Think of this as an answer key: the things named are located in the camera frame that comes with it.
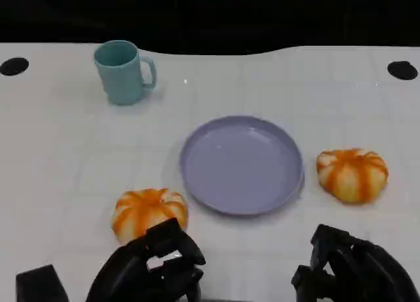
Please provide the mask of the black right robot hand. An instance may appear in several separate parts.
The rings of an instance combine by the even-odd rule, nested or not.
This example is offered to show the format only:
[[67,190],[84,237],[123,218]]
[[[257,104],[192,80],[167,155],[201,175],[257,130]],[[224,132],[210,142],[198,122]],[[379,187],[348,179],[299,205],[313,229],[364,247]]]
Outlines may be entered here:
[[297,301],[418,301],[404,267],[381,246],[320,224],[310,243],[309,266],[298,266],[291,283]]

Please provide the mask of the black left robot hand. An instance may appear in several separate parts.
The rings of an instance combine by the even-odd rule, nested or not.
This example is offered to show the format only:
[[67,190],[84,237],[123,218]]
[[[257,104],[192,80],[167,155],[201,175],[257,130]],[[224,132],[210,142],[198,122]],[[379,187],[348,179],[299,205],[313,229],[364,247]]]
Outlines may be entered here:
[[97,274],[87,301],[200,301],[206,264],[176,218],[120,246]]

